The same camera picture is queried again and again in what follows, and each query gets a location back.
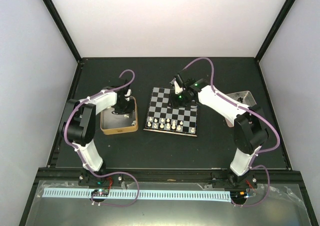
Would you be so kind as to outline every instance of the black table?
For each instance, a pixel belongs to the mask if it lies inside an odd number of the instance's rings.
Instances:
[[[267,91],[254,58],[211,58],[215,66],[214,85],[222,92],[249,90],[265,113],[266,119],[275,125],[274,115]],[[109,85],[125,69],[135,71],[131,85],[132,95],[137,100],[139,129],[134,133],[106,136],[100,130],[100,116],[96,120],[94,141],[108,168],[144,169],[211,169],[228,168],[236,151],[233,129],[214,110],[200,106],[198,113],[198,137],[188,137],[143,131],[147,108],[153,87],[169,88],[169,82],[193,58],[88,58],[84,59],[75,98],[93,95]],[[207,61],[196,62],[191,70],[196,79],[210,80],[211,68]],[[276,138],[270,137],[264,148],[272,147]],[[289,165],[285,148],[280,147],[261,154],[254,165],[286,169]],[[56,167],[81,168],[78,155],[62,140]]]

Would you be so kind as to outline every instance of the purple cable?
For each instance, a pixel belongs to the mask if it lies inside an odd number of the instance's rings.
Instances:
[[[110,90],[106,90],[105,92],[98,92],[98,93],[94,94],[93,96],[91,96],[91,97],[90,97],[90,100],[91,100],[91,99],[94,99],[94,98],[96,98],[97,96],[100,96],[100,95],[102,95],[102,94],[104,94],[104,93],[113,92],[113,91],[122,89],[122,88],[130,85],[130,84],[134,81],[136,75],[135,75],[135,73],[134,73],[133,70],[127,69],[127,70],[124,70],[124,71],[120,74],[119,77],[121,77],[125,72],[131,72],[131,73],[132,73],[132,79],[131,79],[128,83],[124,84],[123,86],[117,87],[117,88],[112,88],[112,89],[110,89]],[[65,130],[65,131],[64,131],[64,134],[63,134],[64,140],[65,140],[65,142],[66,142],[68,145],[70,145],[70,146],[73,147],[74,149],[78,149],[79,147],[76,146],[76,145],[74,145],[73,143],[69,142],[68,137],[67,137],[67,130],[68,130],[68,128],[69,128],[70,122],[71,122],[73,116],[75,115],[75,113],[76,113],[76,112],[78,111],[78,109],[79,109],[84,103],[86,103],[87,101],[89,101],[88,98],[84,99],[82,102],[80,102],[80,103],[74,108],[74,110],[71,112],[70,117],[68,118],[68,120],[67,120],[67,122],[66,122],[66,124],[65,124],[65,127],[64,127],[64,130]],[[130,176],[130,177],[136,182],[136,185],[137,185],[137,194],[136,194],[134,200],[133,200],[131,203],[128,203],[128,204],[125,204],[125,205],[118,205],[118,204],[111,204],[111,203],[100,203],[100,204],[102,204],[102,205],[109,205],[109,206],[115,206],[115,207],[127,207],[127,206],[130,206],[130,205],[132,205],[132,204],[134,204],[134,203],[136,202],[136,200],[138,199],[138,196],[139,196],[140,188],[139,188],[139,184],[138,184],[137,179],[136,179],[133,175],[131,175],[130,173],[127,173],[127,172],[112,172],[112,173],[108,173],[108,174],[105,174],[105,175],[97,175],[97,174],[93,171],[93,169],[92,169],[89,165],[87,165],[87,162],[86,162],[86,160],[84,159],[84,157],[82,156],[81,152],[80,152],[79,150],[77,150],[76,152],[77,152],[77,154],[79,155],[79,157],[80,157],[80,159],[81,159],[81,162],[82,162],[84,165],[87,166],[88,170],[91,172],[91,174],[92,174],[93,176],[102,178],[102,177],[109,177],[109,176],[115,175],[115,174],[125,174],[125,175]]]
[[[199,57],[199,58],[196,58],[194,59],[192,62],[190,62],[188,65],[186,65],[184,69],[187,69],[189,66],[191,66],[194,62],[196,61],[199,61],[199,60],[207,60],[209,61],[210,65],[211,65],[211,78],[210,78],[210,85],[211,85],[211,89],[212,91],[218,95],[220,98],[224,99],[225,101],[229,102],[230,104],[234,105],[235,107],[237,106],[236,103],[234,103],[233,101],[229,100],[228,98],[225,98],[223,95],[219,94],[219,92],[217,92],[217,90],[215,89],[214,87],[214,73],[215,73],[215,69],[214,69],[214,64],[212,63],[212,61],[208,58],[208,57]],[[253,116],[256,116],[258,119],[260,119],[262,122],[264,122],[271,130],[272,132],[275,134],[275,137],[276,137],[276,144],[274,147],[271,147],[271,148],[267,148],[267,149],[263,149],[263,150],[259,150],[259,152],[257,152],[256,155],[260,154],[260,153],[264,153],[264,152],[270,152],[270,151],[273,151],[275,149],[277,149],[280,145],[280,136],[278,134],[278,132],[275,130],[275,128],[267,121],[265,120],[262,116],[260,116],[259,114],[257,114],[256,112],[246,108],[246,107],[242,107],[242,106],[238,106],[239,109],[242,109],[242,110],[245,110],[246,112],[249,112],[251,113]],[[249,164],[249,167],[251,167],[251,165],[253,164],[254,162],[254,159],[256,158],[256,155],[253,156],[250,164]]]
[[[263,199],[261,199],[259,202],[256,202],[254,204],[250,204],[250,205],[241,205],[241,204],[236,204],[232,199],[231,199],[231,203],[234,205],[234,206],[240,206],[240,207],[254,207],[254,206],[258,206],[259,204],[261,204],[269,195],[269,189],[270,189],[270,176],[269,176],[269,172],[267,170],[267,168],[263,165],[258,165],[258,166],[255,166],[253,167],[252,169],[257,169],[259,167],[262,167],[264,168],[265,172],[266,172],[266,177],[267,177],[267,181],[268,181],[268,187],[267,187],[267,191],[265,193],[265,196],[263,197]]]

